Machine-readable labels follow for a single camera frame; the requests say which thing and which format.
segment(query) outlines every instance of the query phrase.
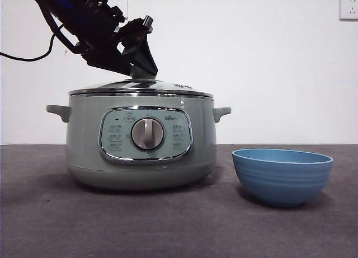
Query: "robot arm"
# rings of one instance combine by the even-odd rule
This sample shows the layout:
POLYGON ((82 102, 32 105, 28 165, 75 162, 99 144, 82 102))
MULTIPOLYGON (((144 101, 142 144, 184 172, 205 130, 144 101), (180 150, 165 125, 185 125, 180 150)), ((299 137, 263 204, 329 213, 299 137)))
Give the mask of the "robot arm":
POLYGON ((56 37, 74 54, 81 54, 93 67, 130 75, 132 64, 151 75, 158 72, 147 43, 152 32, 153 19, 137 18, 124 22, 122 11, 110 7, 107 0, 35 0, 47 24, 56 37), (78 39, 73 45, 61 32, 53 19, 59 19, 64 27, 78 39), (124 46, 121 53, 119 43, 124 46))

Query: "white wall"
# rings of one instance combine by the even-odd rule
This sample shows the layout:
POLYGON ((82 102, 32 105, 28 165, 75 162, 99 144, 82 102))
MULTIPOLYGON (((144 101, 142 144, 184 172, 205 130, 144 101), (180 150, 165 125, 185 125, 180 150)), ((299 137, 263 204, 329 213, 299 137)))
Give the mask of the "white wall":
MULTIPOLYGON (((36 57, 51 36, 33 0, 1 0, 1 49, 36 57)), ((232 115, 218 143, 358 143, 358 21, 338 0, 129 0, 129 17, 154 18, 157 79, 214 94, 232 115)), ((2 144, 62 144, 66 125, 47 104, 125 76, 65 53, 37 63, 2 59, 2 144)))

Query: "cooker side handle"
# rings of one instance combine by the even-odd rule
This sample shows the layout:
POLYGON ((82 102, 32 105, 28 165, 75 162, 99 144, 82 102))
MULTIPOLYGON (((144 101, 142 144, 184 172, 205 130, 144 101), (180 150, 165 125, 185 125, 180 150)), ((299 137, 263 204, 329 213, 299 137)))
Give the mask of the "cooker side handle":
POLYGON ((220 122, 220 118, 226 114, 231 114, 231 108, 230 107, 224 107, 224 108, 214 108, 213 109, 213 115, 215 123, 220 122))
POLYGON ((68 123, 71 116, 71 107, 59 105, 47 105, 46 111, 61 116, 62 122, 68 123))

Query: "bowl rim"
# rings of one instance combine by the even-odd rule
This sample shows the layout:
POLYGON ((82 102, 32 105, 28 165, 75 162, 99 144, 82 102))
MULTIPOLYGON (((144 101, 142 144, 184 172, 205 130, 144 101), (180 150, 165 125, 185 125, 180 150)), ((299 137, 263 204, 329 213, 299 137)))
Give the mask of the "bowl rim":
POLYGON ((314 153, 314 152, 307 152, 307 151, 298 151, 298 150, 288 150, 288 149, 274 149, 274 148, 245 148, 245 149, 238 149, 232 152, 232 155, 235 157, 247 159, 247 160, 253 160, 253 161, 260 161, 260 162, 267 162, 267 163, 280 163, 280 164, 294 164, 294 165, 317 165, 317 164, 326 164, 326 163, 332 163, 333 157, 326 156, 324 154, 320 153, 314 153), (309 153, 313 154, 315 156, 323 156, 328 158, 328 161, 323 162, 283 162, 283 161, 270 161, 270 160, 263 160, 263 159, 257 159, 257 158, 250 158, 245 156, 240 156, 236 154, 240 151, 247 151, 247 150, 274 150, 274 151, 283 151, 283 152, 297 152, 297 153, 309 153))

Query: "black cable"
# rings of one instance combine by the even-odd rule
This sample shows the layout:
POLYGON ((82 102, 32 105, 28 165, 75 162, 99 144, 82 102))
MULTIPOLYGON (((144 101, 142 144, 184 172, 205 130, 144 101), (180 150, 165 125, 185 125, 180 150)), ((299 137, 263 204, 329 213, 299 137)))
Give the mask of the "black cable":
POLYGON ((56 37, 55 34, 53 34, 52 37, 51 37, 49 50, 45 54, 43 54, 42 56, 39 56, 37 58, 18 58, 18 57, 13 57, 12 55, 5 54, 3 52, 0 52, 0 56, 10 58, 10 59, 13 59, 13 60, 18 60, 18 61, 26 61, 26 62, 38 61, 40 59, 43 59, 43 58, 47 57, 51 53, 52 46, 54 45, 55 37, 56 37))

